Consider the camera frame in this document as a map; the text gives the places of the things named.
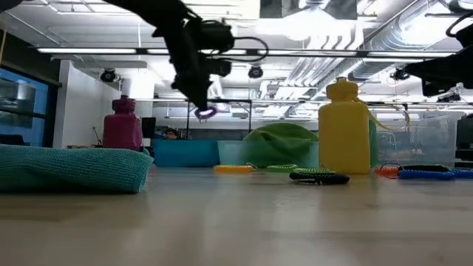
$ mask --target teal bin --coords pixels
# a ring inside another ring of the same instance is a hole
[[[318,142],[294,140],[290,144],[290,147],[284,147],[280,142],[270,140],[219,141],[220,164],[238,166],[251,163],[259,168],[287,164],[296,164],[303,168],[319,167]]]
[[[215,140],[154,140],[158,167],[214,167],[220,164]]]

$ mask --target teal cloth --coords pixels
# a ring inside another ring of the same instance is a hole
[[[295,164],[303,168],[318,165],[317,135],[293,123],[274,123],[253,130],[244,141],[245,161],[258,168]]]
[[[138,193],[152,162],[125,149],[0,145],[0,192]]]

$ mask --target person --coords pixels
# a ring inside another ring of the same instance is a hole
[[[176,129],[168,128],[164,131],[165,140],[181,140],[179,132]]]

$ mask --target clear plastic container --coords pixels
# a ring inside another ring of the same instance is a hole
[[[239,166],[252,163],[267,167],[296,164],[302,168],[319,167],[319,143],[316,141],[294,140],[290,146],[271,141],[219,141],[220,164]]]
[[[378,128],[379,165],[384,163],[441,164],[454,166],[458,112],[426,112],[410,127],[392,126],[392,131]]]

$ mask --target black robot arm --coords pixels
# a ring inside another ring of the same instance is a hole
[[[164,37],[176,69],[172,88],[179,89],[199,110],[206,111],[210,74],[228,75],[231,62],[204,55],[200,50],[215,50],[221,54],[232,49],[235,38],[231,27],[218,21],[203,21],[181,0],[105,1],[139,15],[157,28],[153,36]],[[0,13],[21,2],[0,0]]]
[[[201,24],[202,19],[179,0],[105,0],[139,15],[157,28],[154,37],[164,37],[171,63],[176,69],[173,89],[179,89],[200,110],[207,110],[210,73],[201,67],[200,53],[187,24]]]

